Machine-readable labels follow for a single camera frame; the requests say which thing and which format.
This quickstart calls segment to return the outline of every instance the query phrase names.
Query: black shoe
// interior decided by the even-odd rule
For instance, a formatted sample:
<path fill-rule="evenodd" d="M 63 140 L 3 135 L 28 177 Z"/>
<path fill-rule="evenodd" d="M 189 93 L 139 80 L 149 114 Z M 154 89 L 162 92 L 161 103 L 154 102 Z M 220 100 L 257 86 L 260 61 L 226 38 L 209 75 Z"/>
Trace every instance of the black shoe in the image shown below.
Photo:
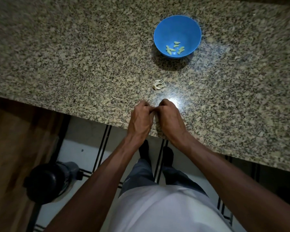
<path fill-rule="evenodd" d="M 145 159 L 149 165 L 151 166 L 151 161 L 150 161 L 150 158 L 149 158 L 149 145 L 148 145 L 148 141 L 145 140 L 143 142 L 143 144 L 139 147 L 139 152 L 140 152 L 140 158 L 141 159 Z"/>
<path fill-rule="evenodd" d="M 163 166 L 172 167 L 173 159 L 174 159 L 174 154 L 173 154 L 172 149 L 170 147 L 164 147 L 163 157 L 162 157 Z"/>

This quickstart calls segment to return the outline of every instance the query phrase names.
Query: black lid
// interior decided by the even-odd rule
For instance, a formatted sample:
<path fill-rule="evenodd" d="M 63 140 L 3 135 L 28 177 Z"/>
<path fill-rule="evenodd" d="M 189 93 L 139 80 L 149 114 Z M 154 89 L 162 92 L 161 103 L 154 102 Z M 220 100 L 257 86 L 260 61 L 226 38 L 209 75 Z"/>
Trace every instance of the black lid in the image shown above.
<path fill-rule="evenodd" d="M 24 187 L 30 200 L 46 204 L 58 197 L 64 181 L 65 176 L 56 164 L 41 164 L 26 177 Z"/>

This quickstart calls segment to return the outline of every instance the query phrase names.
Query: person's left hand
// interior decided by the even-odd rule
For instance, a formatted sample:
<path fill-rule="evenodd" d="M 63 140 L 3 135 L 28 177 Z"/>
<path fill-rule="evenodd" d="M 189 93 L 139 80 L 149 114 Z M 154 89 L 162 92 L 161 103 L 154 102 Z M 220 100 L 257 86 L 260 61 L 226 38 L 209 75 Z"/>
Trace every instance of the person's left hand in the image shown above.
<path fill-rule="evenodd" d="M 131 112 L 127 136 L 137 138 L 140 145 L 147 138 L 151 129 L 154 119 L 153 109 L 154 107 L 150 106 L 147 101 L 142 100 Z"/>

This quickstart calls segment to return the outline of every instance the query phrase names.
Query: pant leg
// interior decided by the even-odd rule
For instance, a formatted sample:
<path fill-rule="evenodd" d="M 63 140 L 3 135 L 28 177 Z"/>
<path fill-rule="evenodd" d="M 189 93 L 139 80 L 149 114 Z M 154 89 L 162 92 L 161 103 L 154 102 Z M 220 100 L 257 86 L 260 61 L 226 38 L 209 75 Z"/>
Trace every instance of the pant leg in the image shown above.
<path fill-rule="evenodd" d="M 176 170 L 173 167 L 163 166 L 162 172 L 165 177 L 165 183 L 167 185 L 186 187 L 186 188 L 201 192 L 207 196 L 205 191 L 197 183 L 191 180 L 186 174 L 184 174 L 182 171 Z"/>
<path fill-rule="evenodd" d="M 120 195 L 122 195 L 127 190 L 136 187 L 152 185 L 157 185 L 157 183 L 155 183 L 151 165 L 146 160 L 139 159 L 138 162 L 133 166 L 125 181 L 123 182 Z"/>

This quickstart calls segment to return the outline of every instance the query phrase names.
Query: pants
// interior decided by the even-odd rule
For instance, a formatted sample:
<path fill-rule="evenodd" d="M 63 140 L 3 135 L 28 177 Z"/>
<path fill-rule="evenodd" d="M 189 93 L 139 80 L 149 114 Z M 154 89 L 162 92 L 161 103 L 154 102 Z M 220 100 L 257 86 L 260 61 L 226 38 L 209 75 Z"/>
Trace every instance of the pants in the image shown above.
<path fill-rule="evenodd" d="M 194 181 L 190 180 L 186 174 L 176 170 L 173 167 L 162 167 L 163 175 L 165 176 L 165 182 L 167 185 L 176 185 L 186 187 L 198 192 L 201 192 L 207 196 L 205 191 Z M 138 162 L 133 166 L 133 169 L 122 184 L 120 195 L 127 190 L 143 187 L 153 186 L 155 183 L 154 175 L 150 164 L 145 159 L 139 159 Z"/>

